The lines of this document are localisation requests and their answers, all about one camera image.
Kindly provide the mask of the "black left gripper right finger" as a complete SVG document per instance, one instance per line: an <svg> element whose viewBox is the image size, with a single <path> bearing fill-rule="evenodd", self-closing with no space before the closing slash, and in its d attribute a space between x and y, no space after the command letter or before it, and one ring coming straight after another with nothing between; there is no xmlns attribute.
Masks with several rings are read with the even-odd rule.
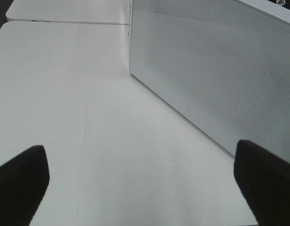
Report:
<svg viewBox="0 0 290 226"><path fill-rule="evenodd" d="M258 225L290 226L290 163L249 140L240 140L234 178Z"/></svg>

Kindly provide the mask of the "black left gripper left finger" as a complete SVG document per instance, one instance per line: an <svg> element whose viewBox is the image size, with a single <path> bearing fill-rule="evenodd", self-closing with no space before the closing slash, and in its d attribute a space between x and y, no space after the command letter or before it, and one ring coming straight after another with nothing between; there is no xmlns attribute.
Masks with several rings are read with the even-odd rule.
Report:
<svg viewBox="0 0 290 226"><path fill-rule="evenodd" d="M44 146L34 145L0 166L0 226L28 226L50 174Z"/></svg>

